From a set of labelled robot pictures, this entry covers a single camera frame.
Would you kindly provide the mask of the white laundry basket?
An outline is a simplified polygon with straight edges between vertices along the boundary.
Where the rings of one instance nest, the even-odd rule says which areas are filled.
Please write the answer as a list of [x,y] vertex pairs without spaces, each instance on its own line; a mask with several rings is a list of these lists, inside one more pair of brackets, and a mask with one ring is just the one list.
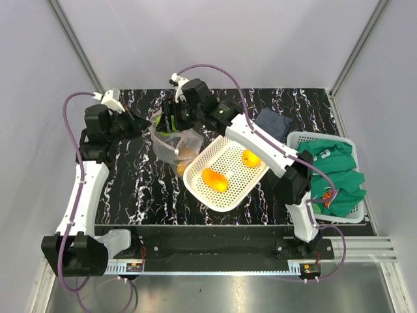
[[298,152],[307,150],[313,157],[313,166],[327,175],[328,181],[316,171],[311,179],[311,197],[320,199],[313,204],[318,220],[340,223],[359,223],[364,217],[365,181],[360,172],[356,147],[343,137],[314,132],[292,132],[287,145]]

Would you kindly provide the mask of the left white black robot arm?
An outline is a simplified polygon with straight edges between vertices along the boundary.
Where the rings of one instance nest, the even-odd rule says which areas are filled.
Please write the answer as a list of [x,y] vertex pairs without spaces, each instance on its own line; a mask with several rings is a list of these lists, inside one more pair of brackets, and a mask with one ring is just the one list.
[[76,179],[68,207],[55,235],[45,236],[41,242],[45,258],[60,278],[102,276],[114,256],[121,253],[134,258],[141,249],[129,230],[96,236],[94,227],[100,195],[115,163],[110,156],[112,146],[140,137],[150,122],[129,109],[118,112],[103,104],[88,107],[84,121],[76,144]]

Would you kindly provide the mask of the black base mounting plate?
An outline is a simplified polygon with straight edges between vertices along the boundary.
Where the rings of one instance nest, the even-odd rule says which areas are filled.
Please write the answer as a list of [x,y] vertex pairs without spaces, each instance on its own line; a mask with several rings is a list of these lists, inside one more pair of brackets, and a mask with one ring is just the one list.
[[137,243],[147,251],[147,259],[175,255],[239,254],[273,256],[279,260],[333,260],[332,242],[321,239],[314,248],[293,238],[274,237],[144,237]]

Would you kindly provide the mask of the yellow fake orange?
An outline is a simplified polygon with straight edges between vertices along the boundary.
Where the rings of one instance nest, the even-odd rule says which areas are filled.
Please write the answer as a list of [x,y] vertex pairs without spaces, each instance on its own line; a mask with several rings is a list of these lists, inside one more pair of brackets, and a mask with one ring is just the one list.
[[249,168],[255,168],[261,163],[261,159],[248,149],[243,152],[242,161]]

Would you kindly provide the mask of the folded navy blue cloth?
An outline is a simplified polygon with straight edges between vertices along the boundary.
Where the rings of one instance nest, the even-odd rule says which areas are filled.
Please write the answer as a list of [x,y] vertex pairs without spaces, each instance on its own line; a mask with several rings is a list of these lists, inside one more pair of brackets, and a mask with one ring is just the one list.
[[274,139],[283,143],[291,131],[293,120],[270,108],[264,108],[255,119],[255,124]]

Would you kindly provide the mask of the white perforated tray basket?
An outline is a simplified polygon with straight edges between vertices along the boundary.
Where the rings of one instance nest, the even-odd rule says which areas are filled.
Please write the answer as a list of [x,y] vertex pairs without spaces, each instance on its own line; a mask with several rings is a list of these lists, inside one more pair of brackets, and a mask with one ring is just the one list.
[[[255,188],[269,167],[260,162],[249,167],[243,162],[246,150],[241,144],[218,136],[186,167],[183,173],[188,191],[203,205],[216,212],[228,212]],[[203,172],[209,169],[227,180],[227,189],[218,191],[203,179]]]

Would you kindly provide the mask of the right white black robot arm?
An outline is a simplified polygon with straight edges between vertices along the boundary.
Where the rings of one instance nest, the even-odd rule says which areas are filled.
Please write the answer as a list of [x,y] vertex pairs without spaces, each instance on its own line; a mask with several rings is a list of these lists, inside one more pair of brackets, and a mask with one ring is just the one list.
[[275,189],[293,220],[296,251],[311,258],[319,251],[319,230],[308,205],[311,196],[312,155],[282,144],[256,125],[237,104],[217,101],[206,83],[173,74],[175,95],[162,102],[163,132],[183,131],[201,124],[259,157],[278,177]]

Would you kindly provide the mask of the orange fake mango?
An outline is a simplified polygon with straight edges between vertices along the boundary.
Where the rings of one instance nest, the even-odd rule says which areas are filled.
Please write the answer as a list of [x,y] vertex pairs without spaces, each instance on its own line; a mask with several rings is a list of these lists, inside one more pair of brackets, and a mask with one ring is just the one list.
[[210,168],[205,168],[203,170],[202,178],[207,186],[217,192],[225,192],[228,189],[229,182],[227,178]]

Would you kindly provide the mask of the small orange fake tangerine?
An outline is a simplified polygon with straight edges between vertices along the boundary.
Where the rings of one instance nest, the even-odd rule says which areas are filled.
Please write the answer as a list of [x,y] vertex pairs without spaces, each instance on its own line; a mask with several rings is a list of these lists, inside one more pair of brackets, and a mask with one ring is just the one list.
[[184,175],[185,169],[188,167],[187,163],[178,163],[177,164],[177,174],[179,177],[182,177]]

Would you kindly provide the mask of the clear zip top bag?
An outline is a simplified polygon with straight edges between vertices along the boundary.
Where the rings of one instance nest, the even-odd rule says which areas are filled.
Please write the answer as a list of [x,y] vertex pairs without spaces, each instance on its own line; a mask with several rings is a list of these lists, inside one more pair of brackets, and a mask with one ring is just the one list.
[[189,165],[193,160],[181,160],[179,152],[184,148],[191,149],[199,154],[203,144],[203,138],[195,130],[189,129],[182,132],[157,132],[155,120],[158,115],[162,114],[158,110],[151,117],[151,126],[149,127],[152,140],[152,149],[159,160],[169,164],[177,174],[177,164],[187,163]]

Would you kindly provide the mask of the green cloth garment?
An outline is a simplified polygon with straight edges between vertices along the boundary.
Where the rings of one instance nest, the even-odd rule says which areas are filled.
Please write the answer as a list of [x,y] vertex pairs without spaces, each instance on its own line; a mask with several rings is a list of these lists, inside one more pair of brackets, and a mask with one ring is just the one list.
[[361,188],[364,174],[357,172],[356,161],[352,157],[352,145],[335,140],[318,139],[300,142],[297,150],[307,150],[313,156],[313,165],[326,174],[335,186],[335,192],[328,181],[313,172],[311,197],[322,199],[323,203],[313,203],[313,212],[321,215],[345,218],[365,197]]

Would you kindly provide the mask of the green fake lime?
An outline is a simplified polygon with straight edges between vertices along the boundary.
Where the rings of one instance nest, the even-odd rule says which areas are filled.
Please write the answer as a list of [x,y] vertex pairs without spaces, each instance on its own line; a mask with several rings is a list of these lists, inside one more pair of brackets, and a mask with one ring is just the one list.
[[163,113],[156,117],[155,125],[156,125],[157,132],[167,133],[166,120],[165,120],[165,115]]

